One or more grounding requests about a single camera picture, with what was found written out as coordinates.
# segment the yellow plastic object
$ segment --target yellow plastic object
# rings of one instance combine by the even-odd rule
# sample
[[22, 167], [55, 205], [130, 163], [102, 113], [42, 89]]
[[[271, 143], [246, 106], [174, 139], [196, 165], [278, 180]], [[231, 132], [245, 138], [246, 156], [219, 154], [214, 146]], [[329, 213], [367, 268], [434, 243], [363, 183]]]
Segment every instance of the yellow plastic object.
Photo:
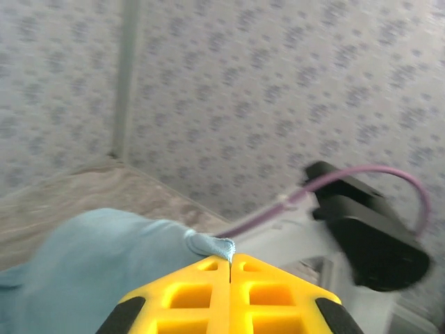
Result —
[[120, 303], [146, 302], [128, 334], [228, 334], [229, 277], [229, 262], [211, 256], [130, 292]]
[[[123, 310], [136, 299], [143, 305]], [[317, 299], [341, 303], [331, 292], [253, 257], [237, 254], [230, 266], [211, 256], [127, 294], [97, 334], [340, 333], [328, 326]]]
[[333, 293], [247, 255], [235, 255], [230, 284], [230, 334], [327, 334], [315, 300]]

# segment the purple cable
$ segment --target purple cable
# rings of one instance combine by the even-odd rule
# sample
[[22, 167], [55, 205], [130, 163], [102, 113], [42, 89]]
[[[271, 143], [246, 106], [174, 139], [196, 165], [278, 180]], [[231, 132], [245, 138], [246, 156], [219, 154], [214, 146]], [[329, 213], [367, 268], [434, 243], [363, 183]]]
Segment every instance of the purple cable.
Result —
[[[385, 174], [391, 174], [395, 175], [399, 178], [402, 178], [409, 183], [411, 183], [419, 193], [420, 200], [422, 202], [422, 208], [419, 213], [419, 221], [417, 223], [416, 229], [415, 229], [415, 235], [416, 237], [420, 237], [425, 230], [425, 228], [428, 225], [428, 216], [430, 214], [430, 200], [428, 197], [428, 192], [423, 187], [422, 183], [415, 178], [414, 176], [410, 175], [409, 173], [406, 173], [402, 170], [388, 167], [388, 166], [381, 166], [381, 165], [363, 165], [363, 166], [356, 166], [351, 168], [346, 168], [343, 170], [338, 170], [332, 173], [329, 173], [327, 175], [321, 176], [316, 178], [315, 180], [308, 183], [306, 186], [301, 188], [300, 190], [296, 191], [295, 193], [292, 193], [289, 196], [288, 203], [289, 204], [296, 204], [303, 200], [307, 193], [313, 193], [320, 188], [323, 188], [324, 186], [327, 186], [330, 183], [333, 183], [337, 180], [340, 180], [346, 176], [358, 174], [358, 173], [385, 173]], [[284, 210], [286, 210], [285, 204], [277, 204], [276, 206], [270, 208], [268, 211], [264, 212], [263, 214], [260, 214], [256, 217], [253, 217], [249, 221], [236, 226], [235, 228], [228, 229], [224, 232], [221, 232], [216, 235], [218, 238], [233, 238], [237, 235], [240, 235], [252, 228], [257, 227], [258, 225], [261, 225], [269, 220], [271, 220], [273, 217], [277, 216], [278, 214], [281, 214]]]

